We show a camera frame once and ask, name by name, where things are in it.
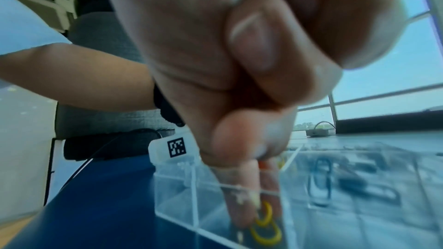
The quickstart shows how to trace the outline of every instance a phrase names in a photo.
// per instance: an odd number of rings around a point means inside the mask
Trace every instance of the forearm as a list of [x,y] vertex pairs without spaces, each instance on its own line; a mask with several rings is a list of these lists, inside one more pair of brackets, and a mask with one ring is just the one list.
[[75,107],[155,109],[154,82],[145,65],[75,45],[51,44],[0,56],[0,79]]

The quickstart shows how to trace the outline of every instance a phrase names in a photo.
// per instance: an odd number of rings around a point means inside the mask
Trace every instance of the hand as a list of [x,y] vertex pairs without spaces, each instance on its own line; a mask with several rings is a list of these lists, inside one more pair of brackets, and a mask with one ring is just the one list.
[[[383,55],[404,25],[398,0],[112,0],[163,94],[222,183],[252,190],[258,160],[283,151],[297,106],[331,92],[342,69]],[[270,162],[262,165],[275,169]],[[253,201],[226,193],[246,227]]]

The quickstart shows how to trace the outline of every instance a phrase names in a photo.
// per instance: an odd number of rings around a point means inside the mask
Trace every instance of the clear acrylic box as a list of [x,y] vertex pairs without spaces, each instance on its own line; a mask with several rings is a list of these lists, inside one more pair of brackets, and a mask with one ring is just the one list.
[[[217,180],[197,156],[181,156],[155,172],[156,215],[231,248],[443,249],[443,159],[381,143],[301,144],[276,158],[279,188],[262,183],[260,193]],[[272,202],[266,226],[231,222],[225,196]]]

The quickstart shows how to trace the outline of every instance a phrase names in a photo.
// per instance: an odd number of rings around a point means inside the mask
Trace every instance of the window frame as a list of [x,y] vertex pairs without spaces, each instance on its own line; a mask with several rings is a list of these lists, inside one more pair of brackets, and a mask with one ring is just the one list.
[[[438,13],[438,10],[436,9],[436,5],[435,5],[434,0],[426,0],[426,2],[429,7],[429,10],[409,18],[407,20],[407,25],[410,25],[410,24],[412,24],[416,21],[419,21],[421,19],[424,19],[425,17],[432,18],[433,23],[436,28],[436,39],[439,40],[439,42],[440,42],[440,51],[443,56],[443,33],[442,33],[442,24],[440,21],[439,13]],[[338,119],[336,106],[350,104],[350,103],[357,103],[357,102],[362,102],[362,101],[375,100],[375,99],[385,98],[385,97],[407,95],[407,94],[411,94],[411,93],[417,93],[417,92],[423,92],[423,91],[427,91],[427,90],[441,89],[441,88],[443,88],[443,83],[422,86],[422,87],[415,87],[415,88],[410,88],[410,89],[406,89],[406,90],[393,91],[393,92],[388,92],[388,93],[379,94],[379,95],[371,95],[371,96],[367,96],[367,97],[355,98],[355,99],[350,99],[347,101],[340,101],[340,102],[334,102],[334,97],[333,97],[333,94],[331,93],[328,95],[329,104],[302,108],[302,109],[299,109],[299,112],[330,107],[331,112],[332,112],[332,118],[334,121],[334,125],[337,126],[337,122],[345,121],[345,120],[347,121],[348,119],[340,119],[340,120]],[[372,117],[361,118],[360,120],[370,119],[370,118],[372,118]]]

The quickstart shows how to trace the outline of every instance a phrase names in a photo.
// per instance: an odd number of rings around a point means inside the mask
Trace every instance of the yellow rubber band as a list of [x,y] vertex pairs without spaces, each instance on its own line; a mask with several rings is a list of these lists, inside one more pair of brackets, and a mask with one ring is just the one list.
[[270,205],[269,202],[263,202],[263,206],[266,210],[266,215],[263,218],[263,220],[260,220],[258,218],[255,218],[255,223],[259,226],[259,227],[266,227],[267,225],[269,225],[269,223],[272,220],[272,206]]
[[271,238],[264,238],[259,236],[257,231],[253,227],[251,227],[251,235],[255,239],[255,241],[257,241],[257,243],[263,246],[274,246],[281,241],[282,234],[280,228],[273,220],[271,220],[271,226],[275,231],[275,235]]

